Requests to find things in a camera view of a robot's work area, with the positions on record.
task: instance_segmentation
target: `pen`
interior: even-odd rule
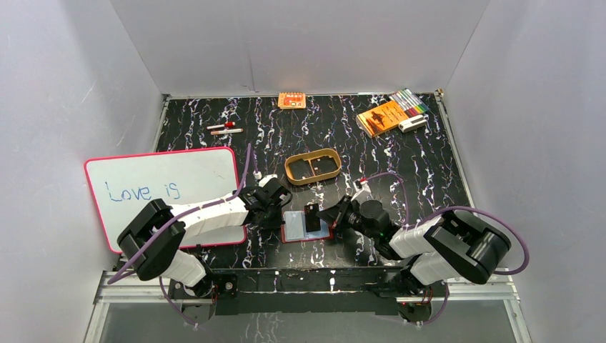
[[[243,129],[231,129],[231,130],[221,130],[221,131],[211,131],[210,134],[216,136],[218,134],[238,134],[243,132]]]
[[[213,126],[207,126],[207,130],[213,130],[213,129],[223,129],[224,127],[234,127],[236,125],[236,123],[234,123],[233,121],[228,121],[225,124],[219,124],[219,125],[213,125]]]

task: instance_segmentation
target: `wooden tray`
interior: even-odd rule
[[[290,156],[284,163],[284,168],[288,181],[301,186],[339,175],[341,159],[333,149],[320,149]]]

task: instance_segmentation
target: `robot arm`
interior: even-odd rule
[[[229,201],[231,194],[211,200],[223,200],[211,207],[204,207],[210,202],[169,206],[162,199],[151,200],[119,235],[118,244],[130,259],[159,227],[184,212],[195,211],[162,232],[133,263],[133,268],[142,281],[168,277],[201,295],[212,287],[212,281],[207,280],[212,271],[195,256],[179,250],[183,238],[245,224],[279,226],[282,223],[282,200],[289,194],[276,177],[269,176],[262,179],[259,186],[243,188]]]
[[[464,210],[442,213],[415,228],[400,228],[379,201],[364,202],[369,190],[363,183],[354,197],[343,197],[317,216],[336,229],[351,228],[372,238],[387,259],[410,259],[402,276],[411,293],[451,277],[485,284],[511,248],[505,234]]]

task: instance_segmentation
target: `marker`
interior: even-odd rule
[[[410,91],[410,89],[405,88],[405,89],[404,89],[404,91],[405,91],[407,94],[409,94],[409,95],[413,96],[413,97],[414,97],[414,98],[415,98],[415,99],[416,99],[416,100],[419,102],[419,105],[421,106],[421,108],[423,108],[425,111],[429,111],[429,107],[428,107],[426,104],[424,104],[424,103],[423,103],[423,101],[421,101],[421,99],[419,99],[419,97],[418,97],[418,96],[414,95],[414,94],[413,94],[413,93]]]
[[[404,98],[399,95],[397,92],[393,93],[390,96],[395,102],[397,102],[400,107],[402,107],[402,109],[404,110],[404,113],[406,113],[408,116],[416,116],[417,113],[415,111],[412,110],[412,106],[410,106],[408,104],[408,101],[404,100]]]
[[[417,114],[419,114],[419,111],[417,111],[417,109],[414,107],[414,104],[407,99],[406,94],[403,94],[402,91],[398,91],[396,92],[396,96],[398,96],[404,103],[405,106],[407,108],[407,114],[408,116],[416,116]]]
[[[403,89],[402,91],[412,100],[412,102],[414,103],[414,105],[416,107],[421,109],[421,111],[427,110],[427,109],[425,109],[426,106],[423,104],[421,99],[419,99],[418,96],[414,95],[409,89]]]
[[[211,131],[210,134],[216,136],[218,134],[238,134],[243,132],[243,129],[231,129],[231,130],[221,130],[221,131]]]
[[[233,121],[228,121],[225,124],[207,126],[207,130],[223,129],[224,127],[234,127],[234,126],[236,126],[236,123],[234,123]]]
[[[404,99],[406,99],[406,101],[408,101],[408,104],[410,104],[410,106],[414,109],[415,116],[423,113],[423,110],[417,106],[414,99],[412,99],[410,96],[408,96],[408,94],[404,93],[403,91],[399,91],[399,93]]]

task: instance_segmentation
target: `whiteboard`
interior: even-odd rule
[[[236,157],[227,147],[102,157],[84,164],[109,248],[149,200],[168,205],[216,199],[238,186]],[[225,227],[184,239],[181,247],[238,244],[244,227]]]

